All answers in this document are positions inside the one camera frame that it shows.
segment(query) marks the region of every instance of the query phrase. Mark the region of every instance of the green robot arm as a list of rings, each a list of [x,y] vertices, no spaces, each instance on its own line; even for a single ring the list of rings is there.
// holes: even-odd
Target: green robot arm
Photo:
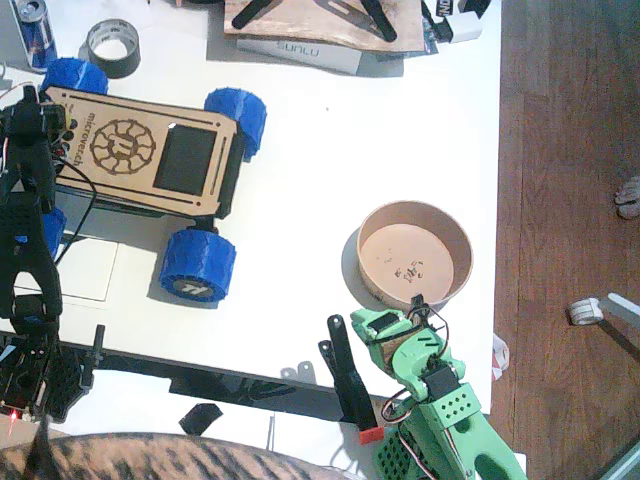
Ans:
[[[465,365],[451,356],[428,324],[414,324],[398,310],[351,314],[373,362],[411,394],[396,409],[408,417],[388,432],[376,454],[385,479],[526,480],[513,452],[491,428],[467,383]],[[405,451],[416,454],[408,460]]]

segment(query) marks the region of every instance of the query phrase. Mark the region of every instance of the wooden bowl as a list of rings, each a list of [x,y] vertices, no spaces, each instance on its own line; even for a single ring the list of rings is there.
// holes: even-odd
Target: wooden bowl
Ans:
[[[375,210],[360,227],[357,245],[360,274],[371,294],[405,312],[419,293],[432,306],[448,301],[467,283],[473,266],[462,227],[422,202]]]

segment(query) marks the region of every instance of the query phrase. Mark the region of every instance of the white table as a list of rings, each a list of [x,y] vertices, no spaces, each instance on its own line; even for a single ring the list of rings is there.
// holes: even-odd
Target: white table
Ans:
[[[201,108],[208,92],[229,85],[256,93],[268,109],[262,150],[242,166],[232,213],[218,223],[238,251],[228,298],[216,309],[203,309],[160,290],[157,272],[166,240],[184,222],[94,211],[83,234],[109,243],[95,242],[92,250],[81,242],[63,262],[63,341],[90,345],[101,323],[108,350],[267,378],[311,361],[317,384],[332,386],[317,343],[328,338],[328,316],[347,318],[360,308],[343,270],[355,282],[352,289],[362,289],[356,285],[354,252],[345,244],[353,247],[352,235],[378,206],[417,199],[449,212],[471,239],[471,278],[441,313],[451,325],[453,355],[467,363],[466,380],[488,412],[499,0],[483,17],[479,40],[407,60],[404,77],[389,79],[303,66],[207,62],[209,18],[203,7],[175,9],[160,1],[147,6],[143,0],[48,4],[61,56],[75,56],[89,28],[109,16],[138,28],[142,63],[130,77],[111,81],[111,94]],[[16,70],[8,77],[42,78]],[[7,96],[6,102],[17,99]],[[84,202],[59,196],[69,228]],[[100,259],[106,265],[96,266]],[[95,282],[97,291],[75,292]],[[397,391],[398,384],[374,366],[349,330],[369,392]],[[11,331],[7,320],[0,321],[0,331]]]

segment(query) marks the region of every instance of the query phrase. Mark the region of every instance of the black stand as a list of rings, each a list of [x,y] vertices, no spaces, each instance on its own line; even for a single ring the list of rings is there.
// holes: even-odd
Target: black stand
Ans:
[[[369,393],[353,362],[344,319],[340,315],[333,315],[327,320],[327,326],[331,341],[320,342],[318,348],[333,376],[344,415],[342,421],[355,423],[362,433],[371,431],[378,426],[378,422]]]
[[[268,7],[272,1],[273,0],[251,0],[249,5],[244,7],[244,9],[231,22],[233,28],[242,30],[255,18],[256,15],[258,15],[258,13]],[[362,3],[369,16],[373,18],[373,21],[380,29],[385,41],[389,43],[394,42],[398,38],[398,34],[393,28],[393,25],[391,25],[387,15],[384,13],[382,5],[380,5],[380,1],[360,0],[360,3]]]

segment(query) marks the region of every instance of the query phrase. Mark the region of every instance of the energy drink can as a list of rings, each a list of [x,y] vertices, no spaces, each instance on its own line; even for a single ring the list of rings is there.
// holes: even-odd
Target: energy drink can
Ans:
[[[36,72],[46,72],[58,58],[47,5],[44,0],[14,0],[29,65]]]

